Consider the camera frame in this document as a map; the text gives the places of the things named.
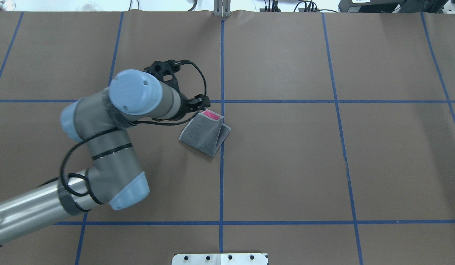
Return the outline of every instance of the gray towel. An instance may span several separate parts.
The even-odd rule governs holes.
[[[209,156],[214,156],[231,132],[231,128],[223,122],[223,116],[210,110],[198,113],[180,134],[180,141]]]

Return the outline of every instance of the black box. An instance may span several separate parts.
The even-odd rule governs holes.
[[[340,12],[347,13],[392,13],[400,0],[370,0],[365,3],[360,0],[340,0]]]

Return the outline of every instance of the gray cloth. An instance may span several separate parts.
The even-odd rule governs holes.
[[[223,124],[224,117],[216,115],[219,116],[218,120],[198,113],[180,134],[180,141],[209,156],[214,156],[231,132],[231,128]]]

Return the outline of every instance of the white mounting plate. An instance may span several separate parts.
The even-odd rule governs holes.
[[[177,254],[172,265],[268,265],[266,253]]]

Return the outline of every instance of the robotic arm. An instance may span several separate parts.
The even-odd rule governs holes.
[[[201,74],[205,93],[187,99],[178,87],[175,72],[192,64]],[[172,79],[164,81],[171,75]],[[0,203],[0,246],[27,233],[72,215],[109,203],[114,210],[127,208],[145,198],[148,183],[126,129],[141,123],[177,121],[188,112],[210,107],[206,81],[190,61],[154,62],[144,72],[124,70],[103,91],[67,106],[61,114],[62,128],[77,142],[64,158],[60,176],[42,186]],[[151,117],[156,122],[138,121]],[[64,174],[70,154],[87,143],[93,167]]]

